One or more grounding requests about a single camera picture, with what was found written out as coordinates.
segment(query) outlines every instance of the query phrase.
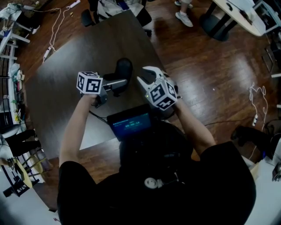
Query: floor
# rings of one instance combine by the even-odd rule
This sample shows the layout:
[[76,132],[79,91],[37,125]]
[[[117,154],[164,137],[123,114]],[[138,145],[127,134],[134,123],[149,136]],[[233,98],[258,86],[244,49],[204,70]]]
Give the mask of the floor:
[[[44,10],[65,7],[72,0],[53,0]],[[239,120],[238,122],[208,125],[218,143],[230,140],[230,135],[239,124],[249,125],[255,110],[249,101],[249,87],[255,82],[265,86],[269,104],[268,119],[276,118],[277,80],[270,75],[261,59],[263,48],[268,44],[266,37],[255,37],[243,28],[236,26],[231,30],[226,42],[210,39],[199,25],[199,17],[205,13],[211,0],[194,0],[194,8],[188,10],[193,28],[184,26],[175,18],[178,8],[173,0],[156,0],[147,3],[147,10],[153,22],[151,41],[168,74],[178,82],[184,101],[194,115],[205,125],[217,121]],[[83,0],[71,12],[66,12],[65,21],[57,34],[55,48],[58,49],[70,38],[86,30],[80,20],[81,12],[88,8]],[[215,10],[222,17],[220,10]],[[18,52],[18,62],[30,78],[42,63],[45,50],[49,47],[51,27],[56,14],[45,13],[38,33],[30,36],[31,43]],[[254,96],[255,104],[262,113],[265,102],[261,94]],[[179,126],[176,117],[171,122]],[[261,129],[259,118],[256,128]],[[116,139],[102,143],[80,152],[81,164],[90,172],[96,182],[118,172],[119,143]],[[253,145],[239,148],[240,153],[250,157]],[[256,161],[259,151],[254,152],[251,160]],[[58,186],[58,159],[52,159],[54,169],[45,174],[46,184],[35,186],[39,196],[51,209],[56,208]]]

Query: power cord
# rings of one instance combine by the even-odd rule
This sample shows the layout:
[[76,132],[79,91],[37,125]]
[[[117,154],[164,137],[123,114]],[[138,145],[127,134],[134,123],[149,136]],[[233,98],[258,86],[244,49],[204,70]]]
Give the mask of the power cord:
[[37,10],[33,10],[33,11],[35,11],[35,12],[49,12],[49,11],[53,11],[53,10],[59,10],[59,11],[60,11],[60,13],[58,14],[58,17],[57,17],[57,19],[56,19],[54,25],[52,26],[52,36],[51,36],[51,39],[50,39],[50,42],[49,42],[49,43],[50,43],[50,46],[48,47],[48,49],[46,50],[46,52],[45,52],[45,54],[44,54],[43,62],[45,62],[45,60],[46,60],[46,58],[48,57],[48,54],[49,54],[49,52],[50,52],[51,49],[53,49],[54,52],[56,52],[56,50],[55,50],[55,48],[54,48],[54,42],[55,42],[55,40],[56,40],[56,36],[57,36],[58,30],[60,29],[60,26],[62,25],[62,22],[63,22],[64,19],[65,19],[65,12],[68,11],[68,10],[70,10],[70,9],[71,9],[71,7],[70,7],[70,6],[67,6],[67,7],[66,7],[66,10],[64,10],[64,11],[62,12],[63,18],[62,18],[62,20],[61,20],[61,23],[58,25],[57,31],[56,31],[55,33],[54,33],[54,26],[56,25],[58,19],[59,19],[60,16],[61,16],[61,8],[49,9],[49,10],[46,10],[46,11],[37,11]]
[[93,113],[93,112],[90,111],[90,110],[89,110],[89,113],[92,114],[93,116],[97,117],[97,118],[98,118],[99,120],[101,120],[102,122],[108,124],[107,121],[105,120],[106,117],[100,117],[100,116],[98,116],[97,114]]
[[[8,145],[6,145],[6,144],[0,144],[0,146],[1,146],[1,145],[5,145],[5,146],[8,146]],[[8,147],[10,148],[10,146],[8,146]]]
[[[263,118],[263,127],[262,127],[262,130],[261,130],[261,131],[263,131],[263,128],[265,126],[265,120],[266,120],[266,117],[267,117],[267,109],[268,109],[268,103],[267,103],[267,100],[265,98],[265,95],[267,94],[267,91],[266,91],[264,86],[263,86],[263,88],[258,87],[257,89],[255,89],[254,86],[255,86],[255,83],[252,83],[251,87],[249,88],[249,99],[251,101],[251,104],[254,106],[254,108],[256,110],[256,115],[255,115],[255,118],[253,120],[252,126],[254,127],[256,125],[257,120],[258,120],[258,110],[257,110],[255,104],[253,103],[254,97],[253,97],[252,91],[254,90],[257,93],[258,90],[260,90],[263,94],[263,99],[265,100],[265,102],[267,104],[266,108],[263,107],[264,118]],[[249,159],[251,159],[251,157],[254,155],[255,149],[256,149],[256,146],[253,149],[253,152],[252,152],[251,156],[249,157]]]
[[213,122],[213,123],[208,123],[208,124],[206,124],[206,125],[204,125],[204,126],[206,127],[206,126],[213,125],[213,124],[217,124],[217,123],[241,122],[241,121],[248,120],[248,119],[253,119],[253,118],[254,118],[254,116],[249,116],[249,117],[246,117],[246,118],[241,119],[241,120],[217,121],[217,122]]

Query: white sneaker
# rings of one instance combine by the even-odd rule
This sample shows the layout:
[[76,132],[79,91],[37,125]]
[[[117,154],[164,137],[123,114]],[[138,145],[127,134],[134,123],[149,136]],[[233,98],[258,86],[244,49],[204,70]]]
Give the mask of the white sneaker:
[[193,27],[192,22],[190,21],[190,19],[188,18],[187,15],[182,15],[180,12],[176,13],[176,17],[182,21],[182,23],[188,27]]
[[36,29],[32,30],[32,34],[35,34],[39,28],[40,28],[40,25]]
[[[181,6],[181,2],[180,1],[175,1],[175,5],[176,6]],[[189,9],[192,9],[193,8],[193,5],[192,4],[188,4],[187,6]]]
[[180,1],[175,1],[175,5],[176,6],[181,6],[181,2]]

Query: white table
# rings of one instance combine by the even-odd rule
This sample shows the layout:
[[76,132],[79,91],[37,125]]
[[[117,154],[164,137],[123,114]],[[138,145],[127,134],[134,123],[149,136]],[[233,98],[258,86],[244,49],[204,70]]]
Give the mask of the white table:
[[[221,18],[221,20],[212,15],[216,6],[220,7],[225,12],[225,15]],[[233,21],[228,26],[225,26],[224,24],[230,18],[233,19]],[[262,36],[264,34],[261,33],[253,24],[251,25],[242,16],[239,9],[227,0],[213,0],[208,11],[200,17],[200,24],[210,37],[220,41],[226,41],[228,39],[228,31],[230,31],[236,24],[239,24],[255,36]]]
[[[12,23],[12,25],[11,25],[11,27],[10,27],[10,32],[8,33],[7,36],[4,36],[4,37],[3,37],[3,39],[2,39],[2,41],[1,41],[1,43],[0,43],[0,57],[2,57],[2,58],[8,58],[8,59],[13,59],[13,60],[17,60],[18,58],[15,57],[15,56],[13,56],[13,55],[4,55],[4,54],[3,54],[3,51],[4,51],[4,49],[5,49],[5,47],[6,47],[7,45],[8,45],[8,46],[13,46],[13,47],[15,47],[15,48],[18,47],[17,45],[9,44],[8,41],[9,41],[10,39],[11,39],[11,40],[13,40],[13,39],[19,39],[19,40],[22,40],[22,41],[25,41],[25,42],[29,43],[30,40],[28,40],[28,39],[26,39],[26,38],[24,38],[24,37],[22,37],[22,36],[19,36],[19,35],[14,34],[14,33],[13,33],[14,24],[15,24],[15,22]],[[22,28],[24,28],[24,29],[26,29],[26,30],[28,30],[28,31],[30,31],[30,29],[28,29],[28,28],[26,28],[26,27],[24,27],[24,26],[22,26],[22,25],[19,25],[19,26],[22,27]]]

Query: black office chair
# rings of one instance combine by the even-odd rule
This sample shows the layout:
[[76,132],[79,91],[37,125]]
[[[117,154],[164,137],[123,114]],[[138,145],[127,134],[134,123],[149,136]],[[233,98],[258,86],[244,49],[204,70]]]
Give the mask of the black office chair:
[[[152,18],[150,16],[150,14],[145,9],[146,1],[147,0],[142,0],[141,4],[144,6],[144,8],[140,11],[140,13],[136,17],[138,19],[138,21],[140,22],[141,26],[145,26],[152,21]],[[90,10],[86,9],[81,14],[81,21],[82,21],[82,24],[85,27],[90,26],[90,25],[93,26],[96,23],[99,23],[100,22],[99,17],[102,17],[102,16],[97,14],[98,0],[88,0],[88,2],[90,4]],[[95,20],[96,23],[92,20],[90,11],[93,12],[94,20]],[[147,36],[151,37],[152,32],[151,32],[150,29],[144,29],[144,31],[146,32]]]

